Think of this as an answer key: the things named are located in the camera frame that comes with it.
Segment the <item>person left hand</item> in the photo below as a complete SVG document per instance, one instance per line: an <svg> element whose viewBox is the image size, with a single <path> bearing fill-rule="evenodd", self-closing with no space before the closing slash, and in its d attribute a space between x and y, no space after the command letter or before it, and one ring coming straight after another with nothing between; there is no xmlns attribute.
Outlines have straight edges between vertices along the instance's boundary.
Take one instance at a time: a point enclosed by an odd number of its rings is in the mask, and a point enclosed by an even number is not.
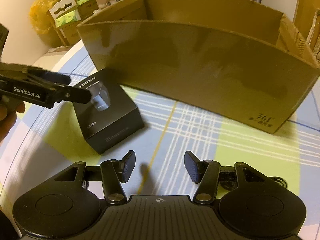
<svg viewBox="0 0 320 240"><path fill-rule="evenodd" d="M17 113L24 113L24 111L25 111L25 104L23 101L11 113L8 113L7 107L1 104L1 126L0 126L1 142L8 135L8 133L10 132L10 129L14 126L17 119Z"/></svg>

